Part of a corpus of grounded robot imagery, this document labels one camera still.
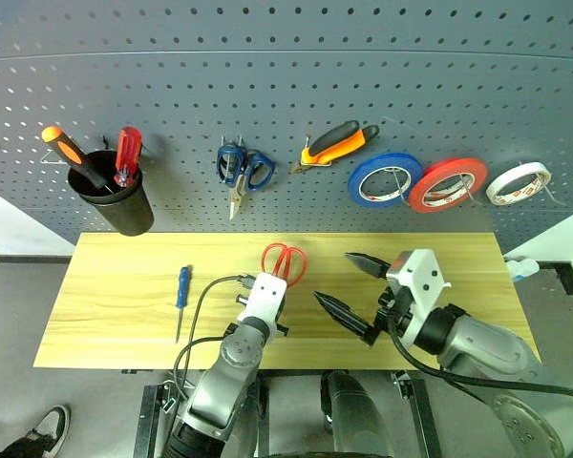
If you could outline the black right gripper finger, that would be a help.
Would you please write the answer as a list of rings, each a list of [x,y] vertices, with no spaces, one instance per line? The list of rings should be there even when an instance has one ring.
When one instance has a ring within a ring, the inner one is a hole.
[[[358,269],[376,279],[386,279],[391,268],[388,262],[367,254],[345,253],[344,256]]]
[[[319,291],[314,291],[313,296],[336,322],[355,334],[366,346],[374,345],[372,326],[354,314],[347,304]]]

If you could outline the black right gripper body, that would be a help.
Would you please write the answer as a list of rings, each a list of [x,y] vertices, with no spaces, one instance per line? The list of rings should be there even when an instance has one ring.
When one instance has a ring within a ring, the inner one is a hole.
[[[402,338],[413,318],[410,311],[413,301],[409,287],[401,286],[394,292],[387,286],[377,300],[379,307],[374,319],[375,335],[393,330]]]

